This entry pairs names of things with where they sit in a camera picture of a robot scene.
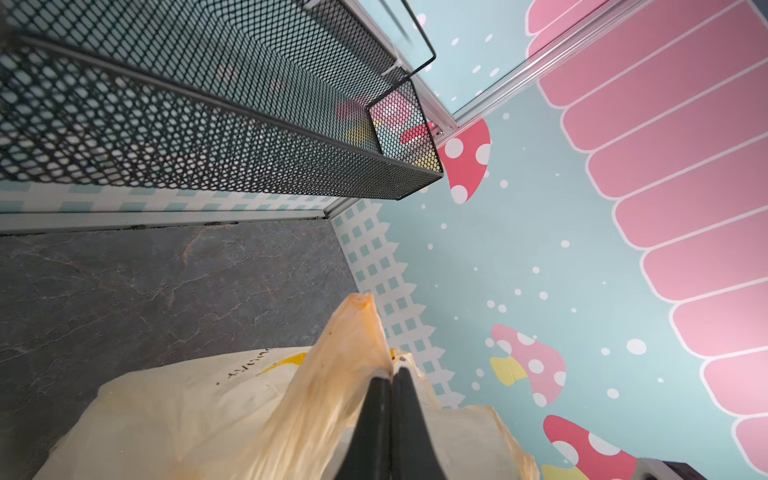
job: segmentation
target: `marble tile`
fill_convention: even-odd
[[[356,291],[330,222],[0,238],[0,478],[123,373],[314,343]]]

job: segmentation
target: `pink stripe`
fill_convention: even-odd
[[[622,200],[616,221],[653,247],[768,205],[768,138]]]
[[[768,211],[652,250],[643,262],[656,291],[685,300],[768,276]]]
[[[768,282],[709,296],[675,309],[688,348],[717,356],[768,346]]]
[[[714,360],[704,380],[717,402],[737,415],[768,412],[768,351]]]
[[[564,107],[638,63],[736,0],[656,0],[541,79]]]
[[[768,57],[768,28],[744,3],[565,111],[574,145],[594,150]]]
[[[570,27],[576,25],[584,17],[591,14],[597,7],[603,5],[607,0],[581,0],[581,3],[573,7],[565,15],[557,19],[552,25],[549,25],[528,46],[528,57],[531,57],[537,51],[545,47],[550,41],[555,40]]]
[[[768,65],[595,152],[598,189],[622,197],[768,131]]]
[[[579,0],[534,0],[528,10],[528,31],[539,33]]]
[[[736,426],[736,438],[752,465],[768,475],[768,417],[743,420]]]

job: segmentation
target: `red mushroom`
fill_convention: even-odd
[[[547,406],[560,396],[565,385],[565,360],[560,352],[503,325],[494,325],[491,335],[496,344],[517,364],[506,367],[505,372],[511,372],[516,380],[526,376],[531,379],[531,390],[536,405]],[[506,385],[514,383],[514,380],[510,383],[502,379],[496,365],[499,363],[494,364],[494,371],[499,380]],[[519,372],[518,367],[523,368],[524,376],[516,373]]]
[[[544,434],[589,480],[630,480],[637,459],[556,415],[544,419]]]
[[[491,132],[485,120],[446,142],[438,153],[451,185],[451,197],[463,204],[480,186],[491,155]]]

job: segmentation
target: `plastic bag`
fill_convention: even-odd
[[[538,479],[493,409],[440,409],[410,354],[393,358],[372,296],[357,294],[312,349],[208,357],[104,384],[35,478],[332,480],[370,379],[400,366],[414,373],[450,480]]]

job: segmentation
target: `metal mesh shelf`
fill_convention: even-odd
[[[339,0],[21,0],[6,22],[2,178],[397,199],[442,176],[411,72]]]

